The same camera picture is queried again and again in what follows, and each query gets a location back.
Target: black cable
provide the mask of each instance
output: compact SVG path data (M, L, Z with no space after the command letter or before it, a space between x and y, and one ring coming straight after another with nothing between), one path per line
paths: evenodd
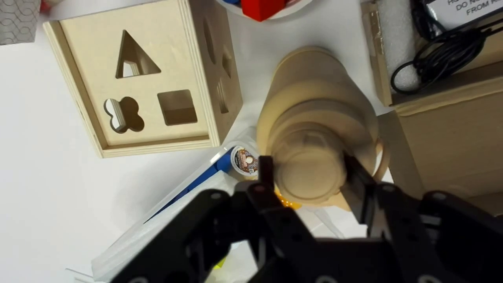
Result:
M445 29L431 16L420 21L421 13L418 11L420 10L413 10L413 22L418 33L423 38L431 40L431 43L420 49L412 62L401 65L391 74L391 88L402 95L420 93L432 84L450 77L479 55L486 44L486 38L503 32L503 27L495 30L492 29L501 24L503 19L472 30L445 32ZM407 66L413 66L420 77L420 87L412 90L402 90L396 85L396 76Z

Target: white table surface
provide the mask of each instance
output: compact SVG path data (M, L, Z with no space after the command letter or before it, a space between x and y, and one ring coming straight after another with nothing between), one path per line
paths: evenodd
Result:
M64 0L55 18L142 0ZM302 46L330 49L377 113L357 0L314 0L256 24L231 14L245 106L230 137L256 123L277 62ZM39 32L0 47L0 282L71 282L145 211L211 156L209 150L101 159Z

